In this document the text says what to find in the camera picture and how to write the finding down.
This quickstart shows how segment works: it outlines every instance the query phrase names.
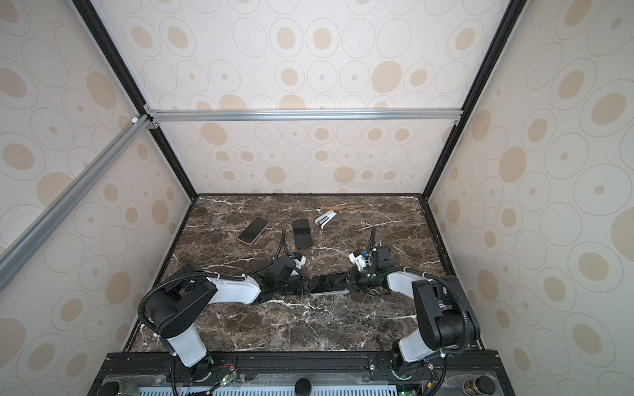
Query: black knob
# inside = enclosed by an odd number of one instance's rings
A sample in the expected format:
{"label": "black knob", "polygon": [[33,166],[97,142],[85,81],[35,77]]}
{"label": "black knob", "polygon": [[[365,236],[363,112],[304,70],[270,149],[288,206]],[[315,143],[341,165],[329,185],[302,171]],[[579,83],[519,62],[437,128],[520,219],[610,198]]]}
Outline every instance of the black knob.
{"label": "black knob", "polygon": [[486,375],[482,375],[475,379],[475,388],[483,395],[492,395],[495,393],[495,382]]}
{"label": "black knob", "polygon": [[313,391],[313,384],[305,378],[295,383],[295,396],[308,396]]}
{"label": "black knob", "polygon": [[119,392],[118,382],[106,382],[97,392],[97,396],[117,396]]}

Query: white clip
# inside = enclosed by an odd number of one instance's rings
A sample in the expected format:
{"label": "white clip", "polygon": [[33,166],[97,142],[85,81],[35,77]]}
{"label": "white clip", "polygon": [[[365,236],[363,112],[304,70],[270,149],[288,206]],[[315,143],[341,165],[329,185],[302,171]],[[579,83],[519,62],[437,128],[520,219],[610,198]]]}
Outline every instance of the white clip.
{"label": "white clip", "polygon": [[323,215],[317,217],[315,224],[323,229],[337,214],[334,210],[329,210]]}

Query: wall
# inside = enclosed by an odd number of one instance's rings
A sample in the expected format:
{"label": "wall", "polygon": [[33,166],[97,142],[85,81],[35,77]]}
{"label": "wall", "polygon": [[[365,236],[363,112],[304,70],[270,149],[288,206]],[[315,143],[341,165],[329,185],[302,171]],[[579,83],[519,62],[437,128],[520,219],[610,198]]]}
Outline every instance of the wall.
{"label": "wall", "polygon": [[461,107],[508,1],[99,0],[163,110]]}
{"label": "wall", "polygon": [[60,0],[0,6],[0,253],[136,112]]}
{"label": "wall", "polygon": [[633,16],[533,1],[432,195],[518,396],[634,388]]}
{"label": "wall", "polygon": [[452,120],[164,122],[199,193],[420,193]]}
{"label": "wall", "polygon": [[0,395],[85,395],[189,199],[142,132],[0,293]]}

